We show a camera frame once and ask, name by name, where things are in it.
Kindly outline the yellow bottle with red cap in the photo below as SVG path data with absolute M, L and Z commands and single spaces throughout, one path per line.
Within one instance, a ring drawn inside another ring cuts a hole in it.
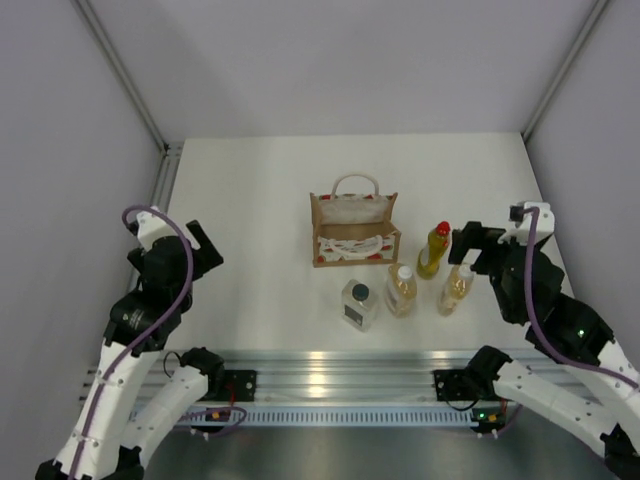
M 451 226 L 439 222 L 428 234 L 426 244 L 418 254 L 417 273 L 425 280 L 432 279 L 439 271 L 440 262 L 450 244 Z

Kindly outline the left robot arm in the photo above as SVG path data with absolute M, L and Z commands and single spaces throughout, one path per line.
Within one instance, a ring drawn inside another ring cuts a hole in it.
M 76 426 L 59 453 L 39 465 L 38 479 L 141 479 L 188 408 L 225 390 L 223 358 L 194 347 L 137 419 L 130 419 L 147 374 L 193 304 L 193 282 L 223 258 L 196 220 L 186 225 L 191 240 L 155 214 L 141 212 L 128 227 L 140 243 L 127 256 L 138 283 L 111 308 Z

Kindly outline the burlap watermelon canvas bag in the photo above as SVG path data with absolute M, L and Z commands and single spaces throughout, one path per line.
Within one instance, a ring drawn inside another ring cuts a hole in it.
M 339 193 L 350 178 L 365 179 L 369 193 Z M 373 176 L 354 172 L 338 177 L 327 194 L 310 195 L 312 264 L 316 268 L 385 265 L 398 261 L 401 231 L 393 224 L 395 193 L 380 193 Z

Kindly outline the clear bottle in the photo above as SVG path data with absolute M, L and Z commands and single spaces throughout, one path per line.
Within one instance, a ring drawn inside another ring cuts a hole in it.
M 341 295 L 341 314 L 354 328 L 367 332 L 377 314 L 378 295 L 367 284 L 356 279 L 347 282 Z

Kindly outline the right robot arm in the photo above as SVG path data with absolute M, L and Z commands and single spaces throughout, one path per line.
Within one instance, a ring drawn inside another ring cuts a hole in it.
M 526 340 L 591 396 L 573 394 L 491 346 L 465 367 L 467 389 L 481 399 L 496 396 L 526 407 L 587 445 L 617 478 L 638 478 L 638 370 L 597 312 L 563 293 L 564 272 L 542 252 L 544 241 L 527 248 L 504 233 L 467 223 L 452 234 L 449 263 L 478 251 L 471 269 L 488 277 L 503 319 L 526 327 Z

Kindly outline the amber bottle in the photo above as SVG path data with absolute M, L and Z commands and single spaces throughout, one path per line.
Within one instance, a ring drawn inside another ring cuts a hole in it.
M 451 315 L 471 290 L 474 272 L 469 264 L 454 265 L 441 289 L 437 309 L 440 315 Z
M 408 316 L 416 301 L 417 283 L 413 270 L 395 263 L 388 269 L 384 299 L 391 314 L 397 318 Z

